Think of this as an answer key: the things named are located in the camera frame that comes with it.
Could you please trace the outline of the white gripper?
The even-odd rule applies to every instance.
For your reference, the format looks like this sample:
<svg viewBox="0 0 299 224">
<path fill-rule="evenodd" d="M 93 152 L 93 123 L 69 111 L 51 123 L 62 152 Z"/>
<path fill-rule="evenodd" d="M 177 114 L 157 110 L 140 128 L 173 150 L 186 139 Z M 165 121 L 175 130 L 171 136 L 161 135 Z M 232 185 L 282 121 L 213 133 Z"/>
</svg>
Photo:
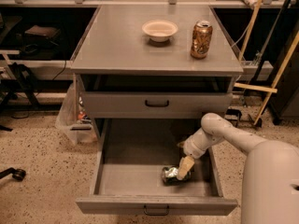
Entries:
<svg viewBox="0 0 299 224">
<path fill-rule="evenodd" d="M 214 141 L 215 138 L 204 131 L 198 131 L 184 141 L 183 152 L 187 156 L 183 157 L 179 162 L 178 180 L 185 178 L 194 166 L 194 160 L 202 157 L 206 153 L 206 150 L 213 145 Z"/>
</svg>

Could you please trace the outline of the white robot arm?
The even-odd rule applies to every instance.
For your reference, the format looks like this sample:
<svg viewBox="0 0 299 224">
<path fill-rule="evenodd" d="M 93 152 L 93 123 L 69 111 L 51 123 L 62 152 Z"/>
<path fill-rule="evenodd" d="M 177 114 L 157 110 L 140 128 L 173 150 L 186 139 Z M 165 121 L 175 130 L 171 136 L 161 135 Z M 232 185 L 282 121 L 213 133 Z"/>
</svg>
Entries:
<svg viewBox="0 0 299 224">
<path fill-rule="evenodd" d="M 299 148 L 237 129 L 215 113 L 205 114 L 201 128 L 183 142 L 177 179 L 223 140 L 247 154 L 241 224 L 299 224 Z"/>
</svg>

